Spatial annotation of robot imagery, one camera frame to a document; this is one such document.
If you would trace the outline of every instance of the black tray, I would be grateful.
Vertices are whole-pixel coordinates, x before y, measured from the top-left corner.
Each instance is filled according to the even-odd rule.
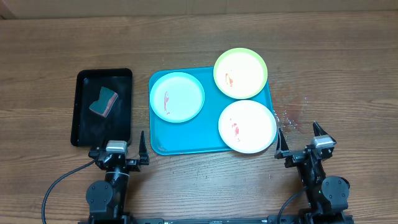
[[[119,96],[106,118],[90,111],[101,87]],[[109,140],[131,142],[132,72],[128,68],[83,70],[77,75],[70,142],[97,146]]]

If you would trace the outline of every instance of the white plate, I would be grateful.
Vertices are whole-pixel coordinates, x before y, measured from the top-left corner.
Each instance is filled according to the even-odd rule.
[[[266,85],[268,71],[264,60],[252,50],[227,50],[216,61],[214,81],[227,96],[247,99],[258,94]]]
[[[149,101],[157,116],[165,121],[180,123],[199,113],[205,102],[205,91],[192,75],[172,72],[155,82]]]
[[[235,151],[256,153],[272,144],[276,136],[274,115],[262,104],[241,100],[231,103],[221,113],[218,131],[223,141]]]

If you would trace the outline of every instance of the tabletop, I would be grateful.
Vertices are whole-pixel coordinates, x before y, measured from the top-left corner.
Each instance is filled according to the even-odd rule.
[[[266,62],[277,125],[291,149],[309,144],[312,122],[333,136],[327,175],[349,180],[346,214],[392,223],[398,214],[398,12],[0,21],[0,223],[41,223],[50,184],[90,161],[70,144],[79,71],[133,72],[132,143],[149,142],[148,81],[158,70],[214,65],[245,47]],[[302,188],[297,170],[266,152],[157,155],[131,174],[127,211],[138,218],[266,217]],[[96,166],[61,181],[47,223],[88,217]],[[306,198],[284,213],[307,207]]]

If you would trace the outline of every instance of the green sponge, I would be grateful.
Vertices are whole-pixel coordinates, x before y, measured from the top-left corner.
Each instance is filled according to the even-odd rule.
[[[90,110],[106,118],[117,98],[117,93],[102,86],[99,92],[99,98],[90,105]]]

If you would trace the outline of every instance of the blue tray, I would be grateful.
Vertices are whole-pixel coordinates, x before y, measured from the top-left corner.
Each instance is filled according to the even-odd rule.
[[[197,78],[205,90],[205,103],[198,115],[183,123],[162,120],[149,104],[150,144],[153,150],[160,155],[231,150],[218,132],[218,118],[228,105],[238,100],[226,96],[218,89],[213,78],[213,67],[156,72],[149,80],[149,94],[155,82],[171,72],[185,72]],[[263,104],[274,113],[268,82],[259,94],[249,100]]]

